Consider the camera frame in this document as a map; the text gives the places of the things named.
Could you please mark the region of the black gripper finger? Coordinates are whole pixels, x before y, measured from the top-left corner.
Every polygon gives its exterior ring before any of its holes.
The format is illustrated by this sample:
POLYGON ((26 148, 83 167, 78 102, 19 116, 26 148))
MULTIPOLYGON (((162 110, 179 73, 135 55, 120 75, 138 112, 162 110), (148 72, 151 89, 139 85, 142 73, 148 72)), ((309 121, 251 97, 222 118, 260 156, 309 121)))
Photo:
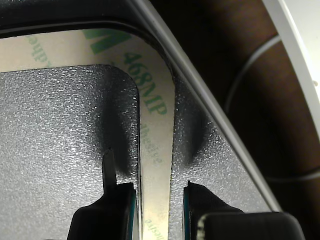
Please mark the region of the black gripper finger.
POLYGON ((115 158, 108 149, 102 158, 103 195, 72 216, 68 240, 132 240, 136 190, 132 182, 117 183, 115 158))
POLYGON ((242 214, 243 211, 228 205, 204 185, 188 181, 183 188, 183 238, 195 240, 199 219, 211 213, 242 214))

